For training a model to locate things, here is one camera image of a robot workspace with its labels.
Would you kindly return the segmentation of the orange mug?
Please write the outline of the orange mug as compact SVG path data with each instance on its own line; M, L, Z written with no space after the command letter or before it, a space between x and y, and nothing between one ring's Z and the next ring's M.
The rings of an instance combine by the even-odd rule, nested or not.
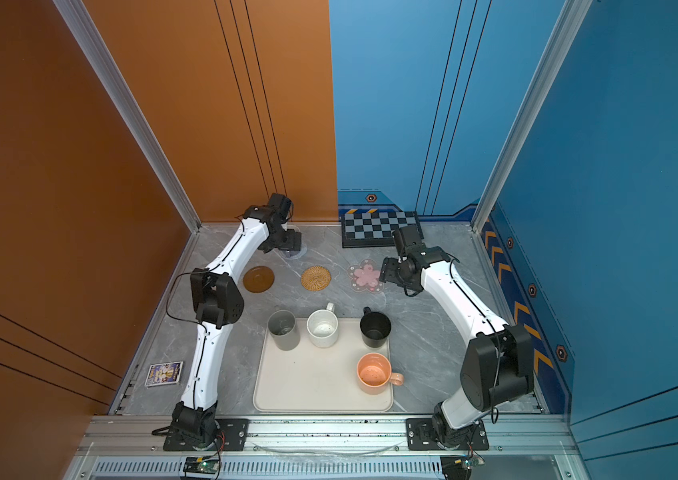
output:
M359 387L368 394L379 394L388 385L402 386L405 383L403 374L393 371L389 359L379 353L363 355L356 366Z

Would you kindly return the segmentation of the white mug purple handle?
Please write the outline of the white mug purple handle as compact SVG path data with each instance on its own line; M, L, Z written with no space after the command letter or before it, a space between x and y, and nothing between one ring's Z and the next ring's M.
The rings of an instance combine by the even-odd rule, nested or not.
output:
M290 259L299 259L305 254L304 250L294 250L294 251L279 251L279 254L286 260Z

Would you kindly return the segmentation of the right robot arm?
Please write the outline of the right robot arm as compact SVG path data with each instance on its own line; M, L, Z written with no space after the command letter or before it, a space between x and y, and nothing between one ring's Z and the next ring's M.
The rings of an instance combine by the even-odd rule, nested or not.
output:
M478 424L499 406L533 392L534 345L521 325L492 311L460 276L456 259L439 249L404 258L387 257L380 280L406 294L426 292L442 307L466 345L460 387L436 405L432 425L436 441L447 449L469 443Z

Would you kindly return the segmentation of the black mug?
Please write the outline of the black mug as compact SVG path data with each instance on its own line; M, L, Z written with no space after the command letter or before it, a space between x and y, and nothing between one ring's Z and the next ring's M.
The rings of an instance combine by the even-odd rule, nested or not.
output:
M385 344L392 330L390 318L384 313L373 311L370 307L363 309L359 326L363 342L374 349Z

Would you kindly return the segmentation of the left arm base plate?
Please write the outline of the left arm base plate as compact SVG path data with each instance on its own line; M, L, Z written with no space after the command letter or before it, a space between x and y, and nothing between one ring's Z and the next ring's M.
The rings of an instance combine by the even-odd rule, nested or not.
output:
M249 420L244 418L214 419L195 431L169 426L164 451L240 452L244 450Z

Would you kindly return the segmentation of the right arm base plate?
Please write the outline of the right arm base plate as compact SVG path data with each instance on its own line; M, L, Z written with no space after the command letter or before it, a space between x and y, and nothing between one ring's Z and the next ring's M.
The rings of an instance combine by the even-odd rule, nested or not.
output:
M482 420L460 428L451 428L440 418L408 418L405 420L406 439L411 451L487 451L488 435Z

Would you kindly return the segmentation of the rattan woven round coaster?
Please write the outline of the rattan woven round coaster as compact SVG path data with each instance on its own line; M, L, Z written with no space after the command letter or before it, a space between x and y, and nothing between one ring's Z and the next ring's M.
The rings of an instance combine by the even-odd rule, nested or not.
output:
M303 288L311 292L317 292L326 289L332 280L330 271L322 266L312 266L307 268L300 277L300 283Z

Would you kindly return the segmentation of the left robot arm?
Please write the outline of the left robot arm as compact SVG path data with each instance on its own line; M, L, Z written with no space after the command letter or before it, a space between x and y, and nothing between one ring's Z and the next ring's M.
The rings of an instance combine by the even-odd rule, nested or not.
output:
M221 428L216 422L218 382L226 343L242 316L244 299L237 282L253 254L300 251L301 232L254 218L240 221L228 244L203 268L188 273L196 327L196 345L188 381L175 405L164 448L208 449Z

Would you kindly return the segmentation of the brown wooden round coaster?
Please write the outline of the brown wooden round coaster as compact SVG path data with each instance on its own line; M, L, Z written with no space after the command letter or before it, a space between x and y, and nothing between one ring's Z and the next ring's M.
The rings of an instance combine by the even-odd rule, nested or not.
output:
M255 266L243 275L243 285L251 293L262 293L270 289L275 281L273 270L267 266Z

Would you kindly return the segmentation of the pink flower coaster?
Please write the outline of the pink flower coaster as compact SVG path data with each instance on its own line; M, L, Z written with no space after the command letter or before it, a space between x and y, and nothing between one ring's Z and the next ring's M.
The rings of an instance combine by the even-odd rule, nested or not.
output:
M364 259L347 269L351 287L356 292L379 293L384 284L380 280L381 270L375 261Z

